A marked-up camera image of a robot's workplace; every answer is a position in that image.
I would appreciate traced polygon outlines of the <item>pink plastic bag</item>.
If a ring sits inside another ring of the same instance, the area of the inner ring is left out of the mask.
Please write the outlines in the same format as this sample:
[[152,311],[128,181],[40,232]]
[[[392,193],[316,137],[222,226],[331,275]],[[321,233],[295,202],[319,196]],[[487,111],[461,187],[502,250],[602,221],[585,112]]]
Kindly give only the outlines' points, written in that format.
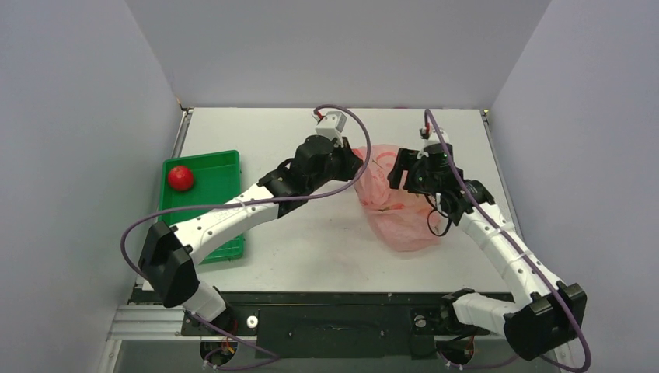
[[440,243],[448,219],[434,211],[425,197],[389,188],[387,175],[398,151],[396,145],[372,146],[370,161],[354,189],[378,239],[396,252],[416,252]]

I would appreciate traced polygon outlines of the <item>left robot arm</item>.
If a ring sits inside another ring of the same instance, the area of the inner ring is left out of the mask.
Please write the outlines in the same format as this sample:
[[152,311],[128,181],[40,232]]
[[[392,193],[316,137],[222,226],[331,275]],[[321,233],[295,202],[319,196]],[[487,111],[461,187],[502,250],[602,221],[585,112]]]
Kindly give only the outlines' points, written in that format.
[[200,316],[211,333],[222,334],[232,313],[220,291],[199,279],[197,265],[231,239],[306,204],[328,182],[355,181],[363,165],[347,138],[309,136],[293,157],[227,204],[174,225],[153,224],[138,267],[164,307],[181,306]]

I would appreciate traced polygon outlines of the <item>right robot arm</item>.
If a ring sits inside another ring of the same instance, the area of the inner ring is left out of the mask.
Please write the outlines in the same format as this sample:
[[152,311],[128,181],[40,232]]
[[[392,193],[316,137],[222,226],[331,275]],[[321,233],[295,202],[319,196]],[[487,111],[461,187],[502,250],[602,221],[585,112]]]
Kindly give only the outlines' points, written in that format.
[[489,190],[463,179],[450,163],[452,150],[429,145],[401,148],[387,176],[394,190],[435,197],[436,208],[470,237],[507,285],[510,302],[463,288],[441,300],[440,325],[449,332],[475,326],[504,336],[512,350],[530,361],[581,338],[587,295],[544,267],[524,244]]

